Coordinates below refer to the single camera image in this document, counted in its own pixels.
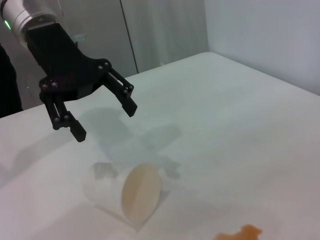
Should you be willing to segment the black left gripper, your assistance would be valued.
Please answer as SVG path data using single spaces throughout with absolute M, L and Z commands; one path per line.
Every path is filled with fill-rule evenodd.
M 69 128 L 73 137 L 83 142 L 87 132 L 67 110 L 65 102 L 89 96 L 101 86 L 115 95 L 129 117 L 134 116 L 138 108 L 131 98 L 134 86 L 109 67 L 108 60 L 84 55 L 60 24 L 29 29 L 25 40 L 46 74 L 39 82 L 39 97 L 54 130 Z

